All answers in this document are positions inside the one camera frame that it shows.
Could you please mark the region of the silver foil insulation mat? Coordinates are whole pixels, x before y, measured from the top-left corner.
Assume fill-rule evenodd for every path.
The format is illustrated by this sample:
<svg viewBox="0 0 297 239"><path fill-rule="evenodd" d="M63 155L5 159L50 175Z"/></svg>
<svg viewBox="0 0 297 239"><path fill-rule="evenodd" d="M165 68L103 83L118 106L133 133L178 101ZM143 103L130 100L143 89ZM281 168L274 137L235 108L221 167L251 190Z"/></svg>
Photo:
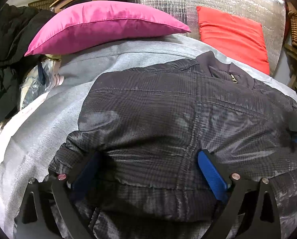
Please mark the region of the silver foil insulation mat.
<svg viewBox="0 0 297 239"><path fill-rule="evenodd" d="M191 29L189 37L199 39L198 6L218 9L249 18L262 25L269 61L274 74L284 40L286 5L284 0L128 0L154 7L172 15Z"/></svg>

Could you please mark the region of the black clothing pile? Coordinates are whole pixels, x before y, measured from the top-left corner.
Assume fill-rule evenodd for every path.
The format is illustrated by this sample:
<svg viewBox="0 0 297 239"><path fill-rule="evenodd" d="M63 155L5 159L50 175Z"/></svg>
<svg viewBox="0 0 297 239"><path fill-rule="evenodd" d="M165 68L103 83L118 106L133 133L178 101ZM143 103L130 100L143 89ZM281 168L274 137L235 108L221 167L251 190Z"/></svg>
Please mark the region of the black clothing pile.
<svg viewBox="0 0 297 239"><path fill-rule="evenodd" d="M25 53L53 16L50 10L8 4L0 10L0 123L18 112L20 85L38 61Z"/></svg>

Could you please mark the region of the clear plastic bag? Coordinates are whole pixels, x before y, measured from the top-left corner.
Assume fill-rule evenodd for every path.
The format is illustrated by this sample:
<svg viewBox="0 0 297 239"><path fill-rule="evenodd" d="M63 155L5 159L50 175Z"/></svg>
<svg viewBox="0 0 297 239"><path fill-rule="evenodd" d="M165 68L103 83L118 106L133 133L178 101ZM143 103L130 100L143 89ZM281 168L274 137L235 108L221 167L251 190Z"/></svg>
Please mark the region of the clear plastic bag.
<svg viewBox="0 0 297 239"><path fill-rule="evenodd" d="M19 110L23 110L39 96L62 85L64 77L59 75L61 56L41 55L35 66L20 85Z"/></svg>

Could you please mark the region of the red-orange pillow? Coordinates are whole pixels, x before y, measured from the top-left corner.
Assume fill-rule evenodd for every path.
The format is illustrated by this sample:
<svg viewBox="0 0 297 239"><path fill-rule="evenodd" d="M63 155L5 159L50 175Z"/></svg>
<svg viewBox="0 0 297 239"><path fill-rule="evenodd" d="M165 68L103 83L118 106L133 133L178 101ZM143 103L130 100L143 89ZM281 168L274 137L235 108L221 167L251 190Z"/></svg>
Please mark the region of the red-orange pillow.
<svg viewBox="0 0 297 239"><path fill-rule="evenodd" d="M262 25L218 9L196 7L202 42L224 55L269 75Z"/></svg>

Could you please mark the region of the dark plaid jacket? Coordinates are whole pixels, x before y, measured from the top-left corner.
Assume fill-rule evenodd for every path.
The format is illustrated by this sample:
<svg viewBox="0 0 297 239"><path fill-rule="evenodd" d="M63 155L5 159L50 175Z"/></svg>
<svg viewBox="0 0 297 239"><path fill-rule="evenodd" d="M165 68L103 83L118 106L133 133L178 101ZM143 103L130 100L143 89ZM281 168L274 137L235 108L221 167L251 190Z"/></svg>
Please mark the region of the dark plaid jacket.
<svg viewBox="0 0 297 239"><path fill-rule="evenodd" d="M201 149L242 177L269 178L281 236L297 227L297 102L212 52L109 72L49 165L68 174L97 156L77 209L97 238L200 238L219 210Z"/></svg>

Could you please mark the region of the grey bed sheet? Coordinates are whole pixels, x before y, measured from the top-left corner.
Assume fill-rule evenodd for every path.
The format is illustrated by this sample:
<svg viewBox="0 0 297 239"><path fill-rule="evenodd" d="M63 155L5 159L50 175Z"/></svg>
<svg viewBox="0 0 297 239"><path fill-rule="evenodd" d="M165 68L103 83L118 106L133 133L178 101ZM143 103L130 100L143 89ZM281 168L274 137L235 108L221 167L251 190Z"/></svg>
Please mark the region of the grey bed sheet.
<svg viewBox="0 0 297 239"><path fill-rule="evenodd" d="M132 68L146 68L180 59L195 59L212 52L223 64L233 64L252 78L279 90L297 102L296 93L271 77L198 40L181 35L159 39L107 43L62 58L60 68L65 79L52 89L47 99L26 118L11 138L0 165L0 227L4 235L15 238L16 218L29 179L47 181L50 162L67 136L78 129L85 98L102 74ZM55 204L50 204L61 238L71 238ZM235 238L243 216L237 217L227 238ZM289 236L297 233L297 227Z"/></svg>

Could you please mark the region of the magenta pillow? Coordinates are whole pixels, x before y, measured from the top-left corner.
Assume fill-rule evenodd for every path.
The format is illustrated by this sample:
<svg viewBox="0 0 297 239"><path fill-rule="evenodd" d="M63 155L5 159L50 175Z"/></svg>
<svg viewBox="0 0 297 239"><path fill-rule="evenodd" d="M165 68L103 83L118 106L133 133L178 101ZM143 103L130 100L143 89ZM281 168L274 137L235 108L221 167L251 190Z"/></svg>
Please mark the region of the magenta pillow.
<svg viewBox="0 0 297 239"><path fill-rule="evenodd" d="M26 56L67 55L121 39L188 33L170 14L143 4L92 1L52 17L29 44Z"/></svg>

